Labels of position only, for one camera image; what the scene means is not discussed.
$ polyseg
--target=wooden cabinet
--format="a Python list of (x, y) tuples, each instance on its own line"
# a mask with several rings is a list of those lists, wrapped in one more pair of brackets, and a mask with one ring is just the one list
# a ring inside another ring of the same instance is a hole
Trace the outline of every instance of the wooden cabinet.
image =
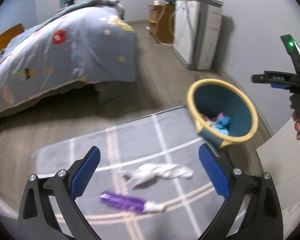
[[(173, 43), (173, 35), (169, 30), (174, 32), (174, 15), (170, 16), (174, 13), (175, 6), (174, 5), (149, 5), (149, 27), (150, 33), (154, 36), (156, 41), (161, 41), (162, 43)], [(158, 21), (162, 10), (164, 9), (164, 13)]]

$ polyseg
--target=rug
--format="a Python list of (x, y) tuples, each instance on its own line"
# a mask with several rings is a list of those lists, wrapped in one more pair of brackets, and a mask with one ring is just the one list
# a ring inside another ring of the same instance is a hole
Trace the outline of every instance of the rug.
[[(95, 145), (101, 150), (101, 162), (76, 203), (103, 240), (197, 240), (224, 201), (199, 161), (202, 143), (206, 141), (195, 133), (186, 107), (179, 106), (41, 148), (34, 153), (36, 174), (40, 178), (54, 176)], [(137, 189), (128, 188), (118, 173), (145, 163), (186, 165), (194, 174), (191, 179), (158, 179)], [(100, 202), (104, 190), (165, 203), (167, 209), (157, 214), (116, 210)], [(72, 236), (55, 198), (50, 200), (63, 232)], [(244, 213), (242, 205), (229, 235), (237, 231)]]

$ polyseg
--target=blue bucket with yellow rim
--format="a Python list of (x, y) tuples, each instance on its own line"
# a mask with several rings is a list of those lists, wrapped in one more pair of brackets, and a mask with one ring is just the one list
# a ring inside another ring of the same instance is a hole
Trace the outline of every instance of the blue bucket with yellow rim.
[[(253, 103), (227, 82), (203, 79), (193, 83), (187, 93), (187, 106), (197, 133), (216, 147), (243, 143), (257, 131), (258, 115)], [(213, 118), (220, 113), (230, 118), (229, 135), (211, 128), (202, 117), (205, 114)]]

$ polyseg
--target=wooden headboard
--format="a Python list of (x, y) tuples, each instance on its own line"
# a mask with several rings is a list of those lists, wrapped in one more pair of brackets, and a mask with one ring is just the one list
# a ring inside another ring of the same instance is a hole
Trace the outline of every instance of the wooden headboard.
[(18, 24), (0, 34), (0, 50), (7, 47), (12, 38), (19, 35), (20, 33), (23, 33), (24, 31), (25, 29), (23, 28), (22, 24)]

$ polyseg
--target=silver bolt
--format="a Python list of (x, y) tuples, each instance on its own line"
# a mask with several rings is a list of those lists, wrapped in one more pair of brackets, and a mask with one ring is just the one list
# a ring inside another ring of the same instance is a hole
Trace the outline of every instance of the silver bolt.
[(240, 174), (242, 173), (242, 171), (241, 171), (240, 169), (238, 169), (238, 168), (235, 168), (235, 169), (233, 170), (233, 173), (234, 173), (235, 175), (240, 175)]
[(265, 179), (271, 179), (271, 175), (269, 173), (264, 173), (263, 176), (265, 177)]
[(32, 174), (32, 175), (29, 177), (29, 181), (34, 181), (36, 177), (37, 177), (36, 175)]
[(65, 170), (61, 170), (61, 171), (58, 172), (59, 177), (63, 177), (65, 174), (66, 174)]

